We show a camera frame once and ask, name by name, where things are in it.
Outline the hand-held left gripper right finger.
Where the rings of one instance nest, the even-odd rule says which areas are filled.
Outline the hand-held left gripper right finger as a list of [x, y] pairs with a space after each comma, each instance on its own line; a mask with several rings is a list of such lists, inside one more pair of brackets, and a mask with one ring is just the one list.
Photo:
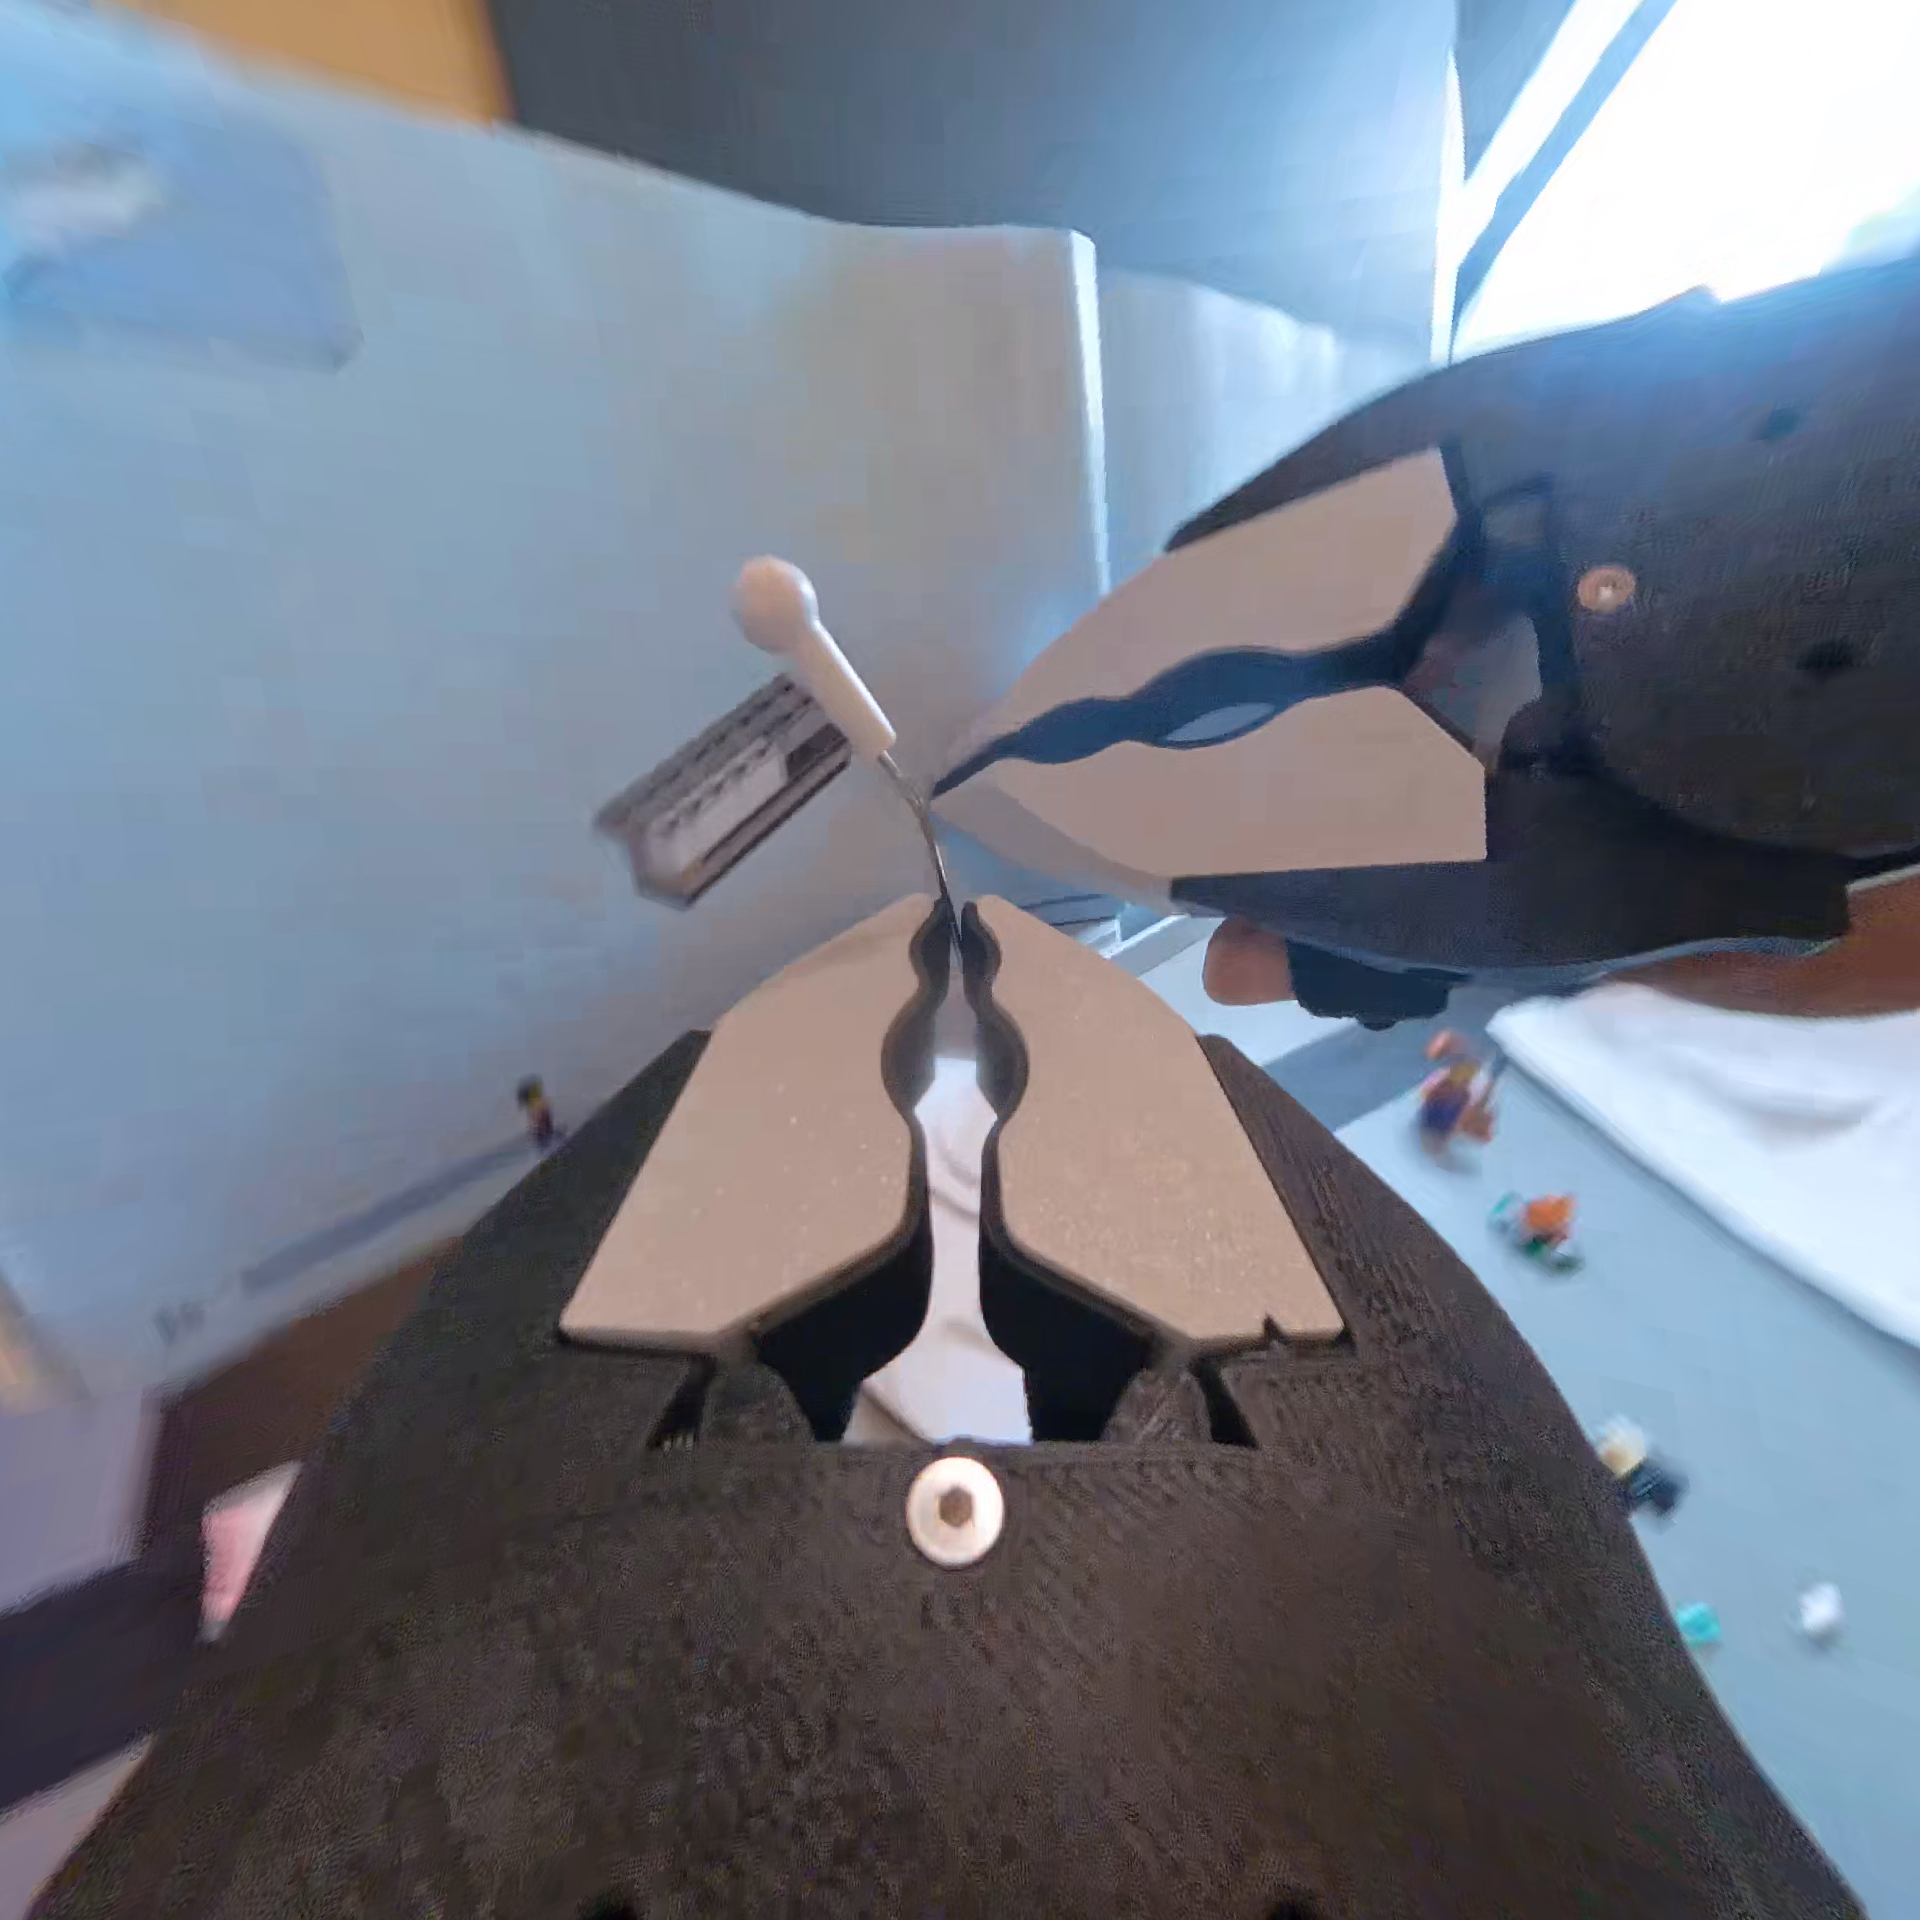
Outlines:
[[965, 914], [981, 1212], [1012, 1256], [1170, 1346], [1341, 1335], [1276, 1178], [1192, 1026], [1111, 957], [998, 895]]

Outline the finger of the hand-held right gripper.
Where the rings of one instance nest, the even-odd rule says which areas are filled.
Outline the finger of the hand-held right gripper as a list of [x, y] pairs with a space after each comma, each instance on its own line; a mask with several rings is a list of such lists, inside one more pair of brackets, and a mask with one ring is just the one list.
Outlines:
[[1015, 868], [1135, 903], [1185, 878], [1482, 861], [1480, 760], [1396, 689], [1337, 693], [1250, 733], [1088, 759], [998, 759], [932, 813]]
[[1455, 524], [1446, 455], [1420, 447], [1170, 549], [1055, 637], [954, 759], [1068, 703], [1130, 697], [1201, 655], [1322, 655], [1384, 632]]

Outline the purple lego minifigure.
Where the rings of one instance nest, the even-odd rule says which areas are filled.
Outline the purple lego minifigure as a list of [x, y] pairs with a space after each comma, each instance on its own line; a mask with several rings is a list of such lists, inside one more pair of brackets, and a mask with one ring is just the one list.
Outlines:
[[1420, 1085], [1415, 1134], [1434, 1158], [1460, 1145], [1480, 1146], [1496, 1130], [1496, 1093], [1505, 1061], [1500, 1052], [1439, 1028], [1424, 1047], [1429, 1073]]

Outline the person's right hand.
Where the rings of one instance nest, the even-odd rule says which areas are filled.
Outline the person's right hand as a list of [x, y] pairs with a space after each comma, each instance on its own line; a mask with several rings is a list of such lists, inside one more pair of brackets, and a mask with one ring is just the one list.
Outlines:
[[[1617, 969], [1626, 983], [1724, 1013], [1866, 1018], [1918, 1008], [1918, 870], [1882, 872], [1848, 893], [1852, 925], [1808, 954], [1704, 950]], [[1206, 943], [1204, 989], [1223, 1005], [1290, 1001], [1285, 942], [1248, 921], [1223, 921]]]

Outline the lego campfire build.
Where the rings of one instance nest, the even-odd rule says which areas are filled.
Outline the lego campfire build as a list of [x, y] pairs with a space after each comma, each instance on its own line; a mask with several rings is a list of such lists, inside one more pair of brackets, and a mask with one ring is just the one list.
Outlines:
[[1518, 1254], [1559, 1272], [1581, 1266], [1574, 1239], [1576, 1201], [1570, 1192], [1501, 1194], [1489, 1212], [1492, 1232]]

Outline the bright window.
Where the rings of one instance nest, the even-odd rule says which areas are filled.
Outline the bright window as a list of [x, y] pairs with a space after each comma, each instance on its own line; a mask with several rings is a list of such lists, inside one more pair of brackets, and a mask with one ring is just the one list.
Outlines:
[[1450, 357], [1916, 252], [1918, 4], [1573, 4], [1463, 182]]

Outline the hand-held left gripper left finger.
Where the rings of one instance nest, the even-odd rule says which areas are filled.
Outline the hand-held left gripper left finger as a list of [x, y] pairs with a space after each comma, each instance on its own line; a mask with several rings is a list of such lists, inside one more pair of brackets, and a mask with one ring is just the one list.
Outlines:
[[917, 1109], [950, 925], [904, 895], [829, 936], [711, 1030], [560, 1314], [594, 1349], [725, 1358], [904, 1245]]

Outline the pile of small lego pieces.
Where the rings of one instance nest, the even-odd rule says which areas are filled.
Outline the pile of small lego pieces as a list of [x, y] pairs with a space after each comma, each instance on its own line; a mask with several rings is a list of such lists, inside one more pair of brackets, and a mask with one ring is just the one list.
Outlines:
[[[1644, 1428], [1624, 1418], [1606, 1421], [1592, 1452], [1615, 1485], [1615, 1494], [1629, 1516], [1671, 1520], [1686, 1497], [1688, 1481], [1646, 1438]], [[1830, 1645], [1840, 1638], [1847, 1614], [1842, 1594], [1829, 1580], [1802, 1588], [1793, 1601], [1798, 1633], [1815, 1645]], [[1720, 1642], [1720, 1620], [1713, 1609], [1693, 1600], [1672, 1612], [1682, 1640], [1693, 1648]]]

